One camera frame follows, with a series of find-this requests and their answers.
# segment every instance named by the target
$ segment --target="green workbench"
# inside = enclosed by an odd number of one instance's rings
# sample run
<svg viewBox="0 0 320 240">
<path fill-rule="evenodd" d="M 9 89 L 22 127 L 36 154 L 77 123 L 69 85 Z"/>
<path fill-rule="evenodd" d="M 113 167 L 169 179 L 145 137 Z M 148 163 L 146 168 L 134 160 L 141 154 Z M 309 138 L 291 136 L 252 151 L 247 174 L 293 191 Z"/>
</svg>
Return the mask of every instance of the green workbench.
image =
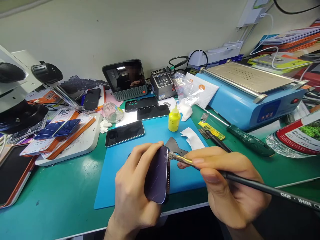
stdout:
<svg viewBox="0 0 320 240">
<path fill-rule="evenodd" d="M 192 109 L 192 121 L 199 128 L 203 111 L 197 106 Z M 257 156 L 226 132 L 222 124 L 212 119 L 209 116 L 207 122 L 226 136 L 224 143 L 233 151 L 245 154 L 266 184 L 277 187 L 320 177 L 320 161 L 316 159 L 319 157 L 291 159 L 278 154 L 271 158 Z M 93 209 L 106 154 L 104 144 L 105 135 L 100 134 L 98 145 L 91 153 L 52 167 L 36 168 L 17 202 L 0 210 L 1 239 L 51 240 L 105 228 L 114 208 Z M 286 191 L 320 201 L 319 182 L 313 182 L 311 187 L 304 187 L 306 184 L 287 187 Z M 205 188 L 172 194 L 162 208 L 162 215 L 205 206 L 206 202 Z"/>
</svg>

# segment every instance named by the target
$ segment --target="yellow glue bottle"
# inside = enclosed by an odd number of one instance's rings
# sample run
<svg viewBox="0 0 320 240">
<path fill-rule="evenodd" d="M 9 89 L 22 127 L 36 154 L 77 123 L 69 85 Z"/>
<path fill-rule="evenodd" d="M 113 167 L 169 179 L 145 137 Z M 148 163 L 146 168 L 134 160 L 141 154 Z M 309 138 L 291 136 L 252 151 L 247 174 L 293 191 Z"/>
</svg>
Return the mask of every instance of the yellow glue bottle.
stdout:
<svg viewBox="0 0 320 240">
<path fill-rule="evenodd" d="M 177 105 L 174 107 L 171 113 L 169 113 L 169 125 L 168 128 L 171 132 L 176 132 L 179 127 L 181 115 L 177 109 Z"/>
</svg>

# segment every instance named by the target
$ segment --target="green screwdriver handle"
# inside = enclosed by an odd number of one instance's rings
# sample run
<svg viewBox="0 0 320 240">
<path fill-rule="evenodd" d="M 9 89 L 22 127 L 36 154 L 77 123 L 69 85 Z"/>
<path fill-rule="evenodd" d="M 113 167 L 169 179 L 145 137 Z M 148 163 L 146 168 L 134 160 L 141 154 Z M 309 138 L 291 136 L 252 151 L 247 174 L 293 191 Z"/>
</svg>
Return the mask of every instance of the green screwdriver handle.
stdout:
<svg viewBox="0 0 320 240">
<path fill-rule="evenodd" d="M 255 153 L 270 157 L 275 154 L 274 150 L 270 148 L 266 143 L 262 142 L 260 139 L 245 133 L 240 128 L 235 125 L 229 125 L 227 131 L 232 133 L 234 136 L 240 139 L 240 141 L 247 147 L 250 148 Z"/>
</svg>

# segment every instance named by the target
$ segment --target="metal heating plate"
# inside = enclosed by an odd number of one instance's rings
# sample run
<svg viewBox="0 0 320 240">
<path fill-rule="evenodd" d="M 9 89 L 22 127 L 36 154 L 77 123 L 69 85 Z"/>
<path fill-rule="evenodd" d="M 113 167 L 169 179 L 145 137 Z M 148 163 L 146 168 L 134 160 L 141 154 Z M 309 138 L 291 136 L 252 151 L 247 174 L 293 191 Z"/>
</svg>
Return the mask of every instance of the metal heating plate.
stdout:
<svg viewBox="0 0 320 240">
<path fill-rule="evenodd" d="M 234 62 L 208 68 L 207 71 L 260 94 L 294 83 L 290 78 Z"/>
</svg>

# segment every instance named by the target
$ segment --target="white wall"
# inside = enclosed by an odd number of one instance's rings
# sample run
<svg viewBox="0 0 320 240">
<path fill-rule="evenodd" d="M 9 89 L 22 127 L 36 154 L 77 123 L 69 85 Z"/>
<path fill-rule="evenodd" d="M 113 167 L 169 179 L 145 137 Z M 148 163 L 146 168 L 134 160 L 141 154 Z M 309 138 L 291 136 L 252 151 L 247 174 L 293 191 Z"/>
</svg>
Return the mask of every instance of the white wall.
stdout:
<svg viewBox="0 0 320 240">
<path fill-rule="evenodd" d="M 287 10 L 305 9 L 317 0 L 279 0 Z M 246 0 L 53 0 L 0 19 L 0 44 L 9 51 L 28 49 L 37 59 L 74 75 L 104 79 L 101 68 L 140 58 L 146 75 L 170 58 L 196 49 L 236 41 L 235 26 Z M 275 7 L 272 33 L 306 27 L 319 10 L 288 16 Z M 248 53 L 267 34 L 265 18 L 244 45 Z"/>
</svg>

